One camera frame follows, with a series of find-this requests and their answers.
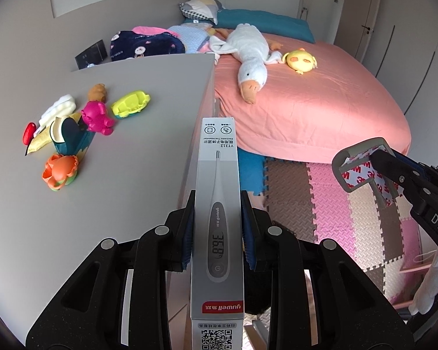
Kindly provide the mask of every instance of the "red label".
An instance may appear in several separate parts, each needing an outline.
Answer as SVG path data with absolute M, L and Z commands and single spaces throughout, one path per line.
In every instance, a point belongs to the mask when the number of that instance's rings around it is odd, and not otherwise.
M 203 304 L 203 313 L 242 313 L 243 300 L 207 301 Z

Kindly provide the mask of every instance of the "checkered pillow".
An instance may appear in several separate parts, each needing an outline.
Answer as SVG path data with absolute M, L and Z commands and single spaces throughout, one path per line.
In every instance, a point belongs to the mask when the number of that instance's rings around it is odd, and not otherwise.
M 218 0 L 190 0 L 180 4 L 182 14 L 191 20 L 209 20 L 218 23 L 218 11 L 222 4 Z

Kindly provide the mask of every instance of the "pink bed sheet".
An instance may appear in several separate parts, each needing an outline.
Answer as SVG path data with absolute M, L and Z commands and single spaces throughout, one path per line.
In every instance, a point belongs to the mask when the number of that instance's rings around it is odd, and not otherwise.
M 339 150 L 383 137 L 407 154 L 411 132 L 389 92 L 357 60 L 323 42 L 265 34 L 284 45 L 305 48 L 318 68 L 303 75 L 285 64 L 267 66 L 266 85 L 254 105 L 240 96 L 240 63 L 222 55 L 215 70 L 215 94 L 223 117 L 234 117 L 237 144 L 248 152 L 286 160 L 331 163 Z

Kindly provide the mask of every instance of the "orange beak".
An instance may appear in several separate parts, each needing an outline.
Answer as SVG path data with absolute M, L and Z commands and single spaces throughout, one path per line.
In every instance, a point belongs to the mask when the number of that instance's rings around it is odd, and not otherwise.
M 256 93 L 261 89 L 258 81 L 246 80 L 240 84 L 240 94 L 247 104 L 256 102 Z

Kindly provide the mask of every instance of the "thermometer box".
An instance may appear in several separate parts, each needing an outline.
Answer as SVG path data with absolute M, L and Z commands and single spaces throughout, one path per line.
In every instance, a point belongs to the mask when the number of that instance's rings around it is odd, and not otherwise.
M 242 348 L 243 296 L 235 121 L 233 118 L 204 118 L 192 254 L 193 350 Z

